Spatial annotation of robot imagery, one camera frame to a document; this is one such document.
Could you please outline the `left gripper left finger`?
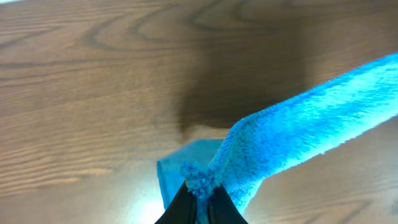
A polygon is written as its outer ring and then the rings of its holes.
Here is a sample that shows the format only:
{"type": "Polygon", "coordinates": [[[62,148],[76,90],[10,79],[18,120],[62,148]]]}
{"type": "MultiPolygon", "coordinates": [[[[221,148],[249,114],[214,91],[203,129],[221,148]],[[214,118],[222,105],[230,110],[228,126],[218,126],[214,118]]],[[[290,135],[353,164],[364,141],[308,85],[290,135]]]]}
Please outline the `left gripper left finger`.
{"type": "Polygon", "coordinates": [[[195,224],[196,220],[197,198],[184,182],[155,224],[195,224]]]}

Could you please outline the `blue microfiber cloth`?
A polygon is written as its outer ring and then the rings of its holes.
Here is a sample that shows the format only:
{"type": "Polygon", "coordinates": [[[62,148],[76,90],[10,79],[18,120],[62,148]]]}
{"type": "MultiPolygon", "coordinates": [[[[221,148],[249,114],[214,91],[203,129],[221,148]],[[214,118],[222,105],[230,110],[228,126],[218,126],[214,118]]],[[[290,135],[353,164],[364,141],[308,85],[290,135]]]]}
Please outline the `blue microfiber cloth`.
{"type": "Polygon", "coordinates": [[[199,139],[157,162],[165,210],[185,182],[197,220],[223,185],[240,214],[263,180],[397,115],[397,54],[369,62],[239,120],[224,139],[199,139]]]}

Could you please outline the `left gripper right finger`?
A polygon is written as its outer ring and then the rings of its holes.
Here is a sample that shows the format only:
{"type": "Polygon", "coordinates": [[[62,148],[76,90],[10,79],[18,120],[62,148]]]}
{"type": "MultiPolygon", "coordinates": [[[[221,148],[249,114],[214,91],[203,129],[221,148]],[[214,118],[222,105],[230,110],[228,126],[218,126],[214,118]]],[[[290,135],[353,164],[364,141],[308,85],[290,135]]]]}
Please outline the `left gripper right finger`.
{"type": "Polygon", "coordinates": [[[209,197],[207,214],[209,224],[248,224],[223,185],[216,187],[209,197]]]}

